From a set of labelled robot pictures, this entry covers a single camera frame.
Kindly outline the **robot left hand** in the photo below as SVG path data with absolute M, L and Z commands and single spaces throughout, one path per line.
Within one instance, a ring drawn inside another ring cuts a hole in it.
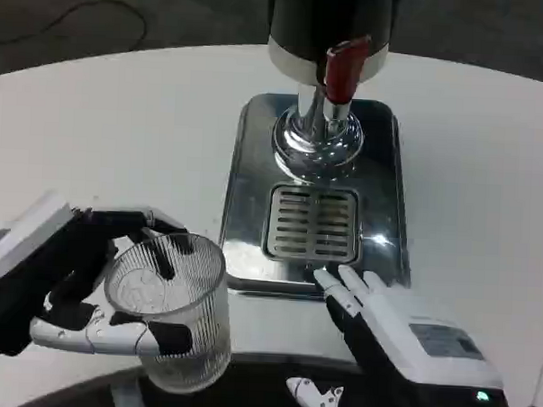
M 188 230 L 152 207 L 85 210 L 46 194 L 0 229 L 0 355 L 14 357 L 30 343 L 77 353 L 183 356 L 194 346 L 185 324 L 152 312 L 114 313 L 87 303 L 107 283 L 114 242 L 127 237 L 155 260 L 156 280 L 175 276 L 159 235 L 171 235 L 181 254 L 192 253 Z

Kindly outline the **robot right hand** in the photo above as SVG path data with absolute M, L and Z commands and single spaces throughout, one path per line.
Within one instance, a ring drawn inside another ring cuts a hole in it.
M 461 326 L 412 289 L 339 265 L 313 272 L 329 315 L 361 369 L 364 407 L 510 407 L 498 371 Z M 351 388 L 286 380 L 300 407 L 356 407 Z

